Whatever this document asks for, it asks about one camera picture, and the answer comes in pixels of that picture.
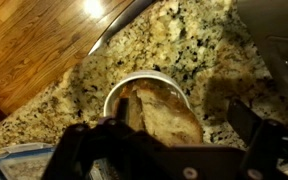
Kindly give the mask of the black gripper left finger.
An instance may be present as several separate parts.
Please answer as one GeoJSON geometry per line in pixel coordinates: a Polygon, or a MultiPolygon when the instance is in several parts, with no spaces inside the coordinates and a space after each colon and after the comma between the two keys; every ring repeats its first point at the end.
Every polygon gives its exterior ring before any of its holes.
{"type": "Polygon", "coordinates": [[[119,100],[116,112],[116,118],[119,121],[124,123],[128,121],[128,106],[129,106],[129,100],[127,98],[121,98],[119,100]]]}

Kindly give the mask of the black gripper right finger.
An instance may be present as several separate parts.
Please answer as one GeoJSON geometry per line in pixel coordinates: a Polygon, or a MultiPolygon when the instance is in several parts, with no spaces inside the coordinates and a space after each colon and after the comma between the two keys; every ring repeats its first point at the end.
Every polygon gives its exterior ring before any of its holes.
{"type": "Polygon", "coordinates": [[[228,106],[227,121],[246,145],[249,145],[262,119],[242,101],[232,99],[228,106]]]}

